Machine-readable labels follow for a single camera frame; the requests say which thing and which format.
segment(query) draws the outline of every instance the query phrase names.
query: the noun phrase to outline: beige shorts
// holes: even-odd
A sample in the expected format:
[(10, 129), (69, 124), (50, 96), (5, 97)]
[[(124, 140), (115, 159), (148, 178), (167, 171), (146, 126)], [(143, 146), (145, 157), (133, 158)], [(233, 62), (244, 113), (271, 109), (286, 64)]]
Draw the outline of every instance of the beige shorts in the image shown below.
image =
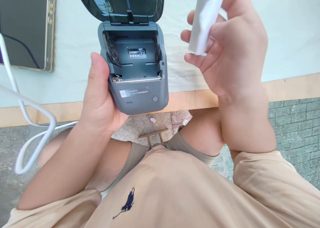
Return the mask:
[(183, 151), (194, 157), (198, 158), (208, 166), (212, 166), (214, 160), (217, 156), (208, 156), (197, 150), (195, 150), (192, 146), (190, 146), (180, 135), (180, 130), (184, 126), (180, 126), (178, 132), (167, 142), (164, 143), (156, 143), (152, 146), (144, 146), (137, 143), (132, 143), (131, 150), (129, 152), (126, 163), (124, 164), (122, 170), (119, 175), (115, 179), (115, 181), (105, 190), (104, 192), (108, 192), (111, 190), (126, 174), (129, 173), (144, 157), (146, 152), (151, 150), (153, 147), (162, 145), (166, 147), (168, 150), (172, 151)]

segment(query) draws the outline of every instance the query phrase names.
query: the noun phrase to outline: wooden stool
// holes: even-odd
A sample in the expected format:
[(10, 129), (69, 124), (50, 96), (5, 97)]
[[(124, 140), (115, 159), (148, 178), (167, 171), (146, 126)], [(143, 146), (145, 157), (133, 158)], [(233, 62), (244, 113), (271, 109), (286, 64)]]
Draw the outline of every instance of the wooden stool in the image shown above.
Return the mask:
[(164, 130), (161, 130), (161, 131), (156, 131), (156, 132), (153, 132), (153, 133), (150, 133), (150, 134), (146, 134), (146, 135), (144, 135), (144, 136), (139, 136), (139, 137), (138, 137), (138, 140), (142, 140), (142, 139), (144, 139), (144, 138), (147, 138), (147, 140), (148, 140), (148, 146), (151, 146), (150, 137), (151, 137), (151, 136), (154, 136), (154, 135), (159, 135), (159, 137), (160, 137), (160, 142), (163, 143), (163, 139), (162, 139), (161, 133), (166, 132), (166, 131), (168, 131), (168, 129), (164, 129)]

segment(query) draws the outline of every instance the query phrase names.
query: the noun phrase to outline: instruction sticker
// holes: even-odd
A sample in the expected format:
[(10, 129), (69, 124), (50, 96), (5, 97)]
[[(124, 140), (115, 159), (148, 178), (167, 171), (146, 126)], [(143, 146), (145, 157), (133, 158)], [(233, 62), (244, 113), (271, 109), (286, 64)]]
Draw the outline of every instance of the instruction sticker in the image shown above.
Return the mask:
[(131, 90), (121, 90), (120, 95), (122, 98), (130, 97), (134, 95), (146, 94), (148, 93), (149, 87), (143, 87), (139, 89), (131, 89)]
[(147, 53), (145, 48), (128, 49), (129, 59), (146, 59)]

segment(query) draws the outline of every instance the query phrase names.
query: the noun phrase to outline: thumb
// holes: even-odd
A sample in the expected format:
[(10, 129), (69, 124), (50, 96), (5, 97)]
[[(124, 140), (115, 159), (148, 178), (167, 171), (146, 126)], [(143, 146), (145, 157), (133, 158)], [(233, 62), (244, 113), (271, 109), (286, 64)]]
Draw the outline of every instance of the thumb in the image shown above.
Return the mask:
[(91, 68), (88, 77), (88, 92), (108, 92), (109, 66), (105, 59), (98, 53), (91, 53)]

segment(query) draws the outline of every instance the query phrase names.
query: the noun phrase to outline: white paper roll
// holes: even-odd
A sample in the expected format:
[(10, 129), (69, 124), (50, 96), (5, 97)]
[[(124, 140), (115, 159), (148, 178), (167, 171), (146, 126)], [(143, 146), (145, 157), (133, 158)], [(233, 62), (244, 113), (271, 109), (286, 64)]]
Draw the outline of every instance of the white paper roll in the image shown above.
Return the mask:
[(197, 0), (189, 51), (201, 55), (207, 48), (210, 27), (216, 22), (223, 0)]

